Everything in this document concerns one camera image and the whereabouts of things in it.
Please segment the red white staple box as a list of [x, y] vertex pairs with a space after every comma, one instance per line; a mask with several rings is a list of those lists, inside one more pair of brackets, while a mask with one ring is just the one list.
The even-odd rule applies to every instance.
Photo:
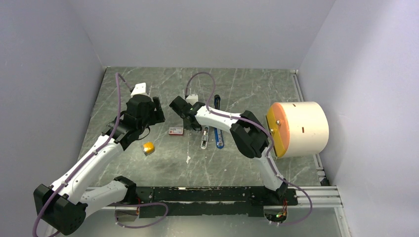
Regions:
[[184, 128], [183, 127], [170, 127], [168, 134], [170, 136], [183, 136]]

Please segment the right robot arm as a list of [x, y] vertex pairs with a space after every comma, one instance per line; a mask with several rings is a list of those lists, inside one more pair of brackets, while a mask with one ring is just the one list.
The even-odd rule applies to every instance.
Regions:
[[169, 106], [194, 129], [209, 126], [231, 134], [239, 152], [256, 163], [268, 201], [279, 204], [285, 199], [288, 183], [270, 154], [273, 139], [252, 112], [229, 113], [202, 102], [192, 105], [180, 96]]

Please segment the small white light-blue stapler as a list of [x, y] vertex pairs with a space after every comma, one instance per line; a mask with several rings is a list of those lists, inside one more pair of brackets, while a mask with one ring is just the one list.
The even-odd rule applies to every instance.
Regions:
[[202, 129], [202, 139], [201, 139], [201, 144], [200, 144], [201, 149], [207, 148], [208, 140], [209, 140], [209, 130], [210, 130], [209, 126], [204, 126]]

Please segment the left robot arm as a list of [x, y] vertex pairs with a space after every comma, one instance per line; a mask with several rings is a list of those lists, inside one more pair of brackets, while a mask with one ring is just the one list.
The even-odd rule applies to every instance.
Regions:
[[88, 191], [92, 180], [111, 160], [124, 152], [150, 126], [165, 121], [158, 97], [133, 95], [125, 111], [109, 122], [91, 149], [51, 185], [34, 190], [38, 220], [44, 220], [65, 236], [74, 233], [85, 218], [113, 203], [138, 204], [136, 184], [123, 176]]

